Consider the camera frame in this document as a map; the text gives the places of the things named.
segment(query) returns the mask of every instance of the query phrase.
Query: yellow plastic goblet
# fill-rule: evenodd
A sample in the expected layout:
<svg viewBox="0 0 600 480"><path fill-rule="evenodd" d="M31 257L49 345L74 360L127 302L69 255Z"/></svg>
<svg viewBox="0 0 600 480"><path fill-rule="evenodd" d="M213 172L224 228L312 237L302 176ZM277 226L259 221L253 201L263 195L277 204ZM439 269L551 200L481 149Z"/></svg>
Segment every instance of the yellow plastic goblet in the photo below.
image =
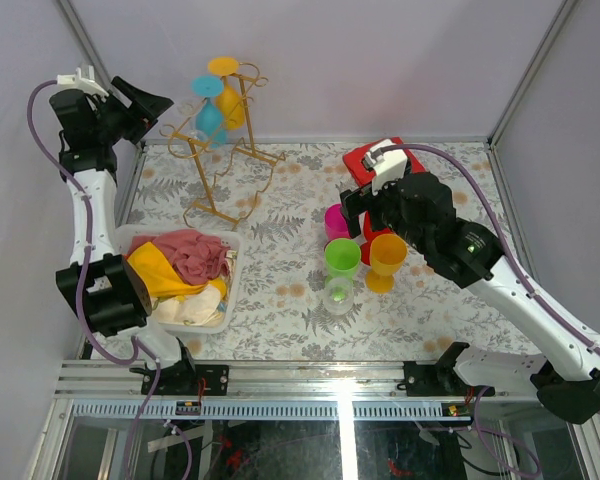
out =
<svg viewBox="0 0 600 480"><path fill-rule="evenodd" d="M240 62L232 57L217 57L207 65L209 72L222 78L224 90L216 97L216 107L225 118L227 130L237 130L244 124L245 112L242 105L242 96L229 85L229 75L233 75L240 68Z"/></svg>
<svg viewBox="0 0 600 480"><path fill-rule="evenodd" d="M367 273L367 288L375 293L387 293L393 288L393 274L407 258L407 244L397 235L386 233L373 239L369 255L371 271Z"/></svg>

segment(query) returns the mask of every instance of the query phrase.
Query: pink cloth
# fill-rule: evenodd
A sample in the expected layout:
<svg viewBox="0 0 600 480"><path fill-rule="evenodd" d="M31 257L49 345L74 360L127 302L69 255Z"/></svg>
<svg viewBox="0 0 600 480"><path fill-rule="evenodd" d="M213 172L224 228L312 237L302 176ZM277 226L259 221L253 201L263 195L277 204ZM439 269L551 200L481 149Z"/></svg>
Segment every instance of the pink cloth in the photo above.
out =
<svg viewBox="0 0 600 480"><path fill-rule="evenodd" d="M193 229L176 230L159 236L138 235L131 240L131 255L147 242L153 243L167 258L178 276L189 285L200 285L229 273L227 251L218 237Z"/></svg>

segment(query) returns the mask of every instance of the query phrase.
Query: white connector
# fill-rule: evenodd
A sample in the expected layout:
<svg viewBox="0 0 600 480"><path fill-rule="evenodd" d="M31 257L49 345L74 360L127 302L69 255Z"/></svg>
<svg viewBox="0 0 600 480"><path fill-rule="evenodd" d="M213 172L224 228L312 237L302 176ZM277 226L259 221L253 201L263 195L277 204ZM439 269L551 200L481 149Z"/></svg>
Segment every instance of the white connector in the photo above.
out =
<svg viewBox="0 0 600 480"><path fill-rule="evenodd" d="M91 95L106 97L109 94L96 82L95 71L91 65L83 65L76 68L75 75L58 75L58 87L60 90L77 88Z"/></svg>
<svg viewBox="0 0 600 480"><path fill-rule="evenodd" d="M404 176L404 170L409 161L409 157L403 150L393 150L383 153L379 158L374 158L373 154L380 148L395 145L391 140L386 139L376 143L366 153L367 163L376 172L371 180L371 189L373 194L377 194L387 182L395 182Z"/></svg>

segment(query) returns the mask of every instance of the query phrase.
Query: purple wall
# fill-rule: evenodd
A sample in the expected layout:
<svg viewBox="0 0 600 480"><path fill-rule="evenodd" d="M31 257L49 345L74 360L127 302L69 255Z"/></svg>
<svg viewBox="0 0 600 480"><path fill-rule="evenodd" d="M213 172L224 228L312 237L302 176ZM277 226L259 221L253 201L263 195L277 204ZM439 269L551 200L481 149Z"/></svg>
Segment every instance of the purple wall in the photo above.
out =
<svg viewBox="0 0 600 480"><path fill-rule="evenodd" d="M600 331L600 0L581 2L498 151L540 282Z"/></svg>
<svg viewBox="0 0 600 480"><path fill-rule="evenodd" d="M266 139L483 136L562 0L74 0L111 74L176 102L232 55ZM176 109L165 120L177 121ZM149 138L160 138L154 129Z"/></svg>
<svg viewBox="0 0 600 480"><path fill-rule="evenodd" d="M0 479L21 478L47 416L77 322L56 291L73 238L69 194L33 143L30 91L82 60L51 0L0 1ZM52 151L59 124L40 95L36 124Z"/></svg>

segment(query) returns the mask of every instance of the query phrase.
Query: clear glass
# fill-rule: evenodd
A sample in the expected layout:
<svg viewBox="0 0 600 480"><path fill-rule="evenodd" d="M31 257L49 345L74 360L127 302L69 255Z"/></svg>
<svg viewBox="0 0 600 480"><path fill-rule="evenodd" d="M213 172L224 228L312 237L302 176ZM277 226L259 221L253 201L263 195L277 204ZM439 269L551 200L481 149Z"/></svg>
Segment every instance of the clear glass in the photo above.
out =
<svg viewBox="0 0 600 480"><path fill-rule="evenodd" d="M440 431L440 424L410 421L353 421L340 405L334 420L180 421L191 438L191 479L449 479L508 478L475 432ZM566 424L536 404L485 403L483 423L525 442L540 459L544 480L581 480L583 475ZM123 480L123 450L130 420L80 417L74 421L56 478ZM116 430L109 476L101 474L105 443ZM491 446L519 459L525 472L533 463L523 451L497 438ZM177 444L164 448L160 442ZM180 480L187 452L179 437L156 420L142 420L131 455L138 480Z"/></svg>

